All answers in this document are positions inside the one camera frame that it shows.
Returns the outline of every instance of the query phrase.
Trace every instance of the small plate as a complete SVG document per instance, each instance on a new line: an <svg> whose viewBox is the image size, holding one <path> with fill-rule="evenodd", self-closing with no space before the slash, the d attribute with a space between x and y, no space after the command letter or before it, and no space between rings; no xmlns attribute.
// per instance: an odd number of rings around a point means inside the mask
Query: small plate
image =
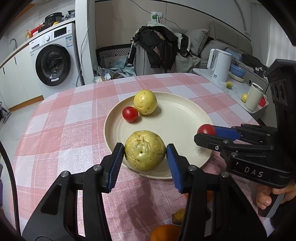
<svg viewBox="0 0 296 241"><path fill-rule="evenodd" d="M131 96L119 102L108 114L104 124L104 139L112 151L117 142L125 144L128 137L135 131L148 130L161 137L167 146L173 143L178 154L185 156L190 164L201 167L209 159L212 151L194 142L194 135L202 124L212 124L209 116L194 102L171 93L154 92L157 107L149 115L139 115L134 122L127 122L122 117L122 110L133 106ZM152 171L141 172L133 169L123 158L122 165L142 176L171 179L171 173L166 158Z"/></svg>
<svg viewBox="0 0 296 241"><path fill-rule="evenodd" d="M244 79L237 77L236 75L234 75L233 73L231 73L230 71L228 71L228 76L238 82L244 82Z"/></svg>

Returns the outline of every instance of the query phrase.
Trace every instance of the black hose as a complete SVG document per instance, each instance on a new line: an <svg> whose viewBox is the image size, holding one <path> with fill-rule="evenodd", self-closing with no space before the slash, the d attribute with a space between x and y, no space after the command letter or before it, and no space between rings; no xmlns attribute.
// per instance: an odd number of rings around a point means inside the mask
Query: black hose
<svg viewBox="0 0 296 241"><path fill-rule="evenodd" d="M0 141L0 154L3 157L4 163L6 165L8 175L11 182L11 189L12 189L12 200L13 200L13 208L15 213L15 229L20 234L20 217L18 211L18 200L17 200L17 185L15 183L15 176L13 174L13 169L11 163L9 161L8 155Z"/></svg>

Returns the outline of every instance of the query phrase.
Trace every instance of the blue bowl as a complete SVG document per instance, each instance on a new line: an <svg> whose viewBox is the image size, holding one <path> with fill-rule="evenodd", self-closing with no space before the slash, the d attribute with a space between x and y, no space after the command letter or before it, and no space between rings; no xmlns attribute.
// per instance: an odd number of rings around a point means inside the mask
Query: blue bowl
<svg viewBox="0 0 296 241"><path fill-rule="evenodd" d="M243 68L237 67L234 64L230 65L230 71L232 74L239 78L243 78L246 73L246 71Z"/></svg>

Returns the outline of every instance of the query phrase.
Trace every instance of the red tomato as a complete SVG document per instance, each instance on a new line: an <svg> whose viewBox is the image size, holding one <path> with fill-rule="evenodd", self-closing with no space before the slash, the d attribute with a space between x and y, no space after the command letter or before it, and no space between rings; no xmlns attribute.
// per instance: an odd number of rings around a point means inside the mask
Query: red tomato
<svg viewBox="0 0 296 241"><path fill-rule="evenodd" d="M210 124L201 125L197 130L197 133L200 133L200 132L205 133L205 134L209 134L209 135L212 135L212 136L215 136L217 134L216 130L215 130L215 127L213 127Z"/></svg>
<svg viewBox="0 0 296 241"><path fill-rule="evenodd" d="M122 111L123 118L128 122L135 121L138 115L138 111L132 106L125 107Z"/></svg>

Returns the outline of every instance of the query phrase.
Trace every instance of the gray handle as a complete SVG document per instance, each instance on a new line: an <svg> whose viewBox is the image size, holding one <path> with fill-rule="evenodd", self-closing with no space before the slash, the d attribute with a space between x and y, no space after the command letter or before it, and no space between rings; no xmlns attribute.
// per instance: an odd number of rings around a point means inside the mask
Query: gray handle
<svg viewBox="0 0 296 241"><path fill-rule="evenodd" d="M279 205L281 204L281 201L283 200L285 193L283 194L270 194L271 196L271 204L266 207L266 209L262 210L261 208L258 208L258 214L262 217L271 218L275 213Z"/></svg>

